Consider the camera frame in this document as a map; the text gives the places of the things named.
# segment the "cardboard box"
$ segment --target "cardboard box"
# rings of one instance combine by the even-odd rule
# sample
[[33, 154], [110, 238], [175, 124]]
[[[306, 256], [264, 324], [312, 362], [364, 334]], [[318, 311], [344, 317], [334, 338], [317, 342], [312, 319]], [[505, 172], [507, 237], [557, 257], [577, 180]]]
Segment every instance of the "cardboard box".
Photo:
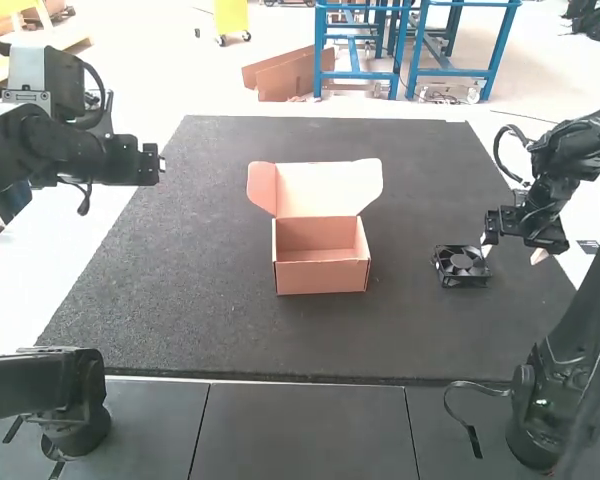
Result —
[[[244, 86], [258, 90], [261, 102], [286, 102], [313, 92], [313, 45], [242, 68]], [[333, 47], [322, 51], [322, 71], [333, 71], [336, 53]]]
[[371, 255], [359, 213], [382, 193], [379, 159], [249, 165], [247, 196], [273, 215], [279, 295], [364, 292]]

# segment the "cardboard sheet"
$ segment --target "cardboard sheet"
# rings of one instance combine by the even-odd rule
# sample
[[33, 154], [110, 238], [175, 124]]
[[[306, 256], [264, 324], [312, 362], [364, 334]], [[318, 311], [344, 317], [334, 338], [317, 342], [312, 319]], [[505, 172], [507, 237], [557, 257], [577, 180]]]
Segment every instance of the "cardboard sheet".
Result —
[[[286, 102], [313, 92], [315, 48], [313, 45], [262, 62], [247, 65], [242, 69], [244, 85], [258, 90], [261, 102]], [[335, 68], [335, 49], [322, 51], [322, 70]]]

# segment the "metal cart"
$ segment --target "metal cart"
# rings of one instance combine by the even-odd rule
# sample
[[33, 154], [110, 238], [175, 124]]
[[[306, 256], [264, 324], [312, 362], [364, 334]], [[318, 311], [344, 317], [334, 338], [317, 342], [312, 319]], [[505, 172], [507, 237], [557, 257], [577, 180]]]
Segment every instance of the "metal cart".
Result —
[[[213, 16], [215, 39], [221, 47], [227, 44], [227, 35], [232, 33], [240, 33], [245, 42], [251, 40], [247, 0], [214, 0], [213, 12], [203, 8], [193, 8]], [[199, 28], [195, 29], [195, 35], [200, 38]]]

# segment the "white floor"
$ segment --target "white floor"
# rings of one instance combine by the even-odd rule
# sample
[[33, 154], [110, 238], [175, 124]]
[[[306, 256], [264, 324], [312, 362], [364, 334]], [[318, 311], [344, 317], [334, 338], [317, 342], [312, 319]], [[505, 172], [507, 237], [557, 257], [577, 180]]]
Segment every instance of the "white floor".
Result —
[[[243, 43], [238, 38], [220, 49], [211, 40], [211, 18], [190, 8], [209, 9], [210, 1], [173, 0], [159, 7], [148, 0], [73, 3], [83, 21], [97, 16], [100, 22], [94, 31], [95, 46], [81, 56], [116, 92], [117, 131], [160, 145], [168, 141], [185, 114], [364, 115], [467, 120], [490, 151], [495, 132], [505, 123], [518, 124], [532, 138], [551, 127], [490, 110], [557, 122], [600, 107], [600, 43], [583, 36], [560, 35], [569, 31], [559, 18], [566, 0], [525, 2], [520, 7], [492, 99], [471, 107], [409, 103], [404, 101], [402, 89], [400, 102], [354, 94], [316, 104], [259, 104], [255, 93], [242, 86], [240, 67], [312, 44], [312, 9], [252, 4], [253, 40]], [[443, 17], [444, 11], [432, 13], [432, 21]], [[454, 63], [485, 65], [501, 17], [496, 9], [465, 8]], [[195, 26], [202, 28], [202, 39], [194, 37]], [[405, 58], [410, 54], [408, 49]], [[339, 62], [347, 62], [347, 57], [345, 52]], [[378, 62], [367, 68], [378, 68]], [[503, 157], [530, 176], [528, 156], [513, 140], [503, 146]], [[36, 341], [134, 191], [96, 188], [92, 211], [83, 218], [75, 214], [80, 202], [76, 191], [48, 189], [37, 192], [34, 201], [9, 225], [0, 236], [0, 354]], [[570, 240], [600, 239], [600, 181], [580, 187], [564, 210], [563, 221]], [[559, 261], [578, 286], [591, 257], [574, 243]]]

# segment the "black cable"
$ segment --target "black cable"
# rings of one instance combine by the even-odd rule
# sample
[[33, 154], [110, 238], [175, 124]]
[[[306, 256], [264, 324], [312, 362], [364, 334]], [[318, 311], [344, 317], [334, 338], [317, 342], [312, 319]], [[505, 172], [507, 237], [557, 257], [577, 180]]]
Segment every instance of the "black cable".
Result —
[[78, 185], [77, 183], [69, 182], [62, 177], [58, 177], [58, 183], [63, 183], [65, 185], [71, 185], [73, 187], [76, 187], [78, 190], [80, 190], [82, 192], [82, 194], [84, 195], [84, 199], [82, 200], [82, 203], [80, 203], [80, 206], [78, 207], [78, 215], [80, 215], [81, 217], [84, 217], [87, 213], [89, 213], [89, 209], [91, 208], [91, 193], [93, 192], [93, 182], [91, 181], [91, 179], [89, 179], [89, 181], [87, 182], [86, 189], [83, 188], [82, 186]]
[[491, 112], [501, 113], [503, 115], [511, 115], [512, 117], [528, 118], [529, 120], [537, 120], [539, 122], [550, 123], [552, 125], [558, 124], [558, 122], [554, 122], [552, 120], [545, 120], [544, 118], [532, 117], [531, 115], [522, 115], [521, 113], [502, 112], [500, 110], [491, 110]]
[[489, 395], [490, 397], [508, 397], [511, 395], [511, 389], [506, 390], [498, 390], [495, 388], [485, 387], [484, 385], [480, 385], [475, 382], [467, 382], [464, 380], [458, 380], [456, 382], [451, 382], [447, 385], [447, 388], [444, 389], [443, 401], [444, 401], [444, 409], [447, 411], [449, 416], [453, 418], [456, 422], [464, 427], [469, 435], [469, 441], [471, 442], [471, 446], [473, 447], [473, 454], [476, 458], [482, 458], [482, 450], [480, 449], [480, 442], [478, 441], [478, 432], [473, 425], [469, 425], [465, 422], [459, 415], [457, 415], [447, 402], [447, 395], [451, 390], [457, 388], [466, 388], [469, 390], [474, 390], [478, 393], [482, 393], [484, 395]]
[[522, 143], [522, 146], [527, 148], [527, 145], [529, 145], [531, 143], [531, 140], [529, 140], [524, 133], [522, 133], [522, 130], [520, 130], [517, 126], [515, 125], [505, 125], [504, 127], [502, 127], [498, 133], [496, 134], [496, 137], [493, 139], [493, 159], [496, 162], [496, 165], [498, 165], [498, 168], [500, 170], [502, 170], [502, 172], [509, 178], [515, 180], [516, 182], [518, 182], [520, 185], [522, 185], [523, 187], [530, 187], [531, 183], [525, 181], [522, 179], [521, 176], [516, 175], [515, 173], [513, 173], [511, 170], [509, 170], [503, 163], [502, 160], [500, 159], [500, 140], [502, 139], [503, 135], [507, 132], [513, 132], [513, 134], [518, 137], [518, 140], [520, 140], [520, 142]]
[[104, 88], [104, 83], [102, 82], [102, 78], [100, 78], [100, 75], [98, 74], [96, 69], [93, 68], [93, 66], [90, 63], [87, 63], [84, 60], [82, 60], [82, 65], [83, 65], [84, 69], [87, 72], [89, 72], [89, 74], [93, 77], [93, 79], [96, 82], [96, 85], [98, 86], [98, 90], [100, 91], [100, 108], [98, 108], [97, 112], [94, 115], [87, 116], [86, 118], [84, 118], [82, 120], [76, 120], [71, 125], [80, 130], [89, 130], [90, 128], [93, 128], [96, 125], [98, 125], [100, 123], [100, 121], [104, 118], [105, 109], [106, 109], [105, 104], [106, 104], [106, 99], [107, 99], [107, 92]]

